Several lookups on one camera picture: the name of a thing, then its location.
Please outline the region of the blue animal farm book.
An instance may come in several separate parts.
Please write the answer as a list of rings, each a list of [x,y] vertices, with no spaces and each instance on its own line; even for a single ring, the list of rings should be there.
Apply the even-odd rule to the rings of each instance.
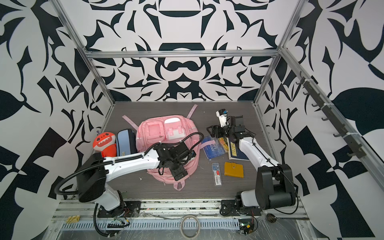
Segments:
[[[220,141],[211,136],[206,136],[203,139],[202,149],[208,160],[212,160],[227,153]]]

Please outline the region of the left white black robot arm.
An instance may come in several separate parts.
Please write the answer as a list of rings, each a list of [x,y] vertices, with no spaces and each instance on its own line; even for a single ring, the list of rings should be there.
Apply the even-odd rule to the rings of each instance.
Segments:
[[[54,188],[56,195],[77,195],[81,203],[95,202],[106,211],[120,212],[125,208],[119,191],[108,183],[116,178],[142,170],[157,169],[160,174],[169,169],[174,180],[188,175],[185,165],[196,157],[193,148],[184,142],[156,143],[148,150],[121,157],[88,160],[78,171],[61,180]]]

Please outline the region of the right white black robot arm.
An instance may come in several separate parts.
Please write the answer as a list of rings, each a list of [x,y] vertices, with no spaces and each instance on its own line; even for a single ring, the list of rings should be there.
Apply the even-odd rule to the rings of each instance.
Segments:
[[[207,128],[211,137],[228,138],[229,143],[234,143],[257,170],[255,189],[238,193],[238,206],[269,210],[298,205],[290,166],[280,164],[259,145],[256,134],[244,126],[242,116],[228,116],[224,109],[216,114],[220,123]]]

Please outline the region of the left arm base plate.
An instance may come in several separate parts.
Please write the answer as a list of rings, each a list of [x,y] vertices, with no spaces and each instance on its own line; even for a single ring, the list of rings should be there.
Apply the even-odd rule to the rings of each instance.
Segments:
[[[131,218],[140,213],[141,201],[124,201],[122,206],[117,207],[114,210],[107,211],[103,206],[99,207],[97,213],[98,218]]]

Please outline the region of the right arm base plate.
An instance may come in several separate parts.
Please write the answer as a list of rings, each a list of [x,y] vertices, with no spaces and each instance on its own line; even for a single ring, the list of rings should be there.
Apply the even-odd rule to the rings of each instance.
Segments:
[[[260,216],[262,210],[258,207],[244,207],[235,200],[221,200],[220,215],[233,216]]]

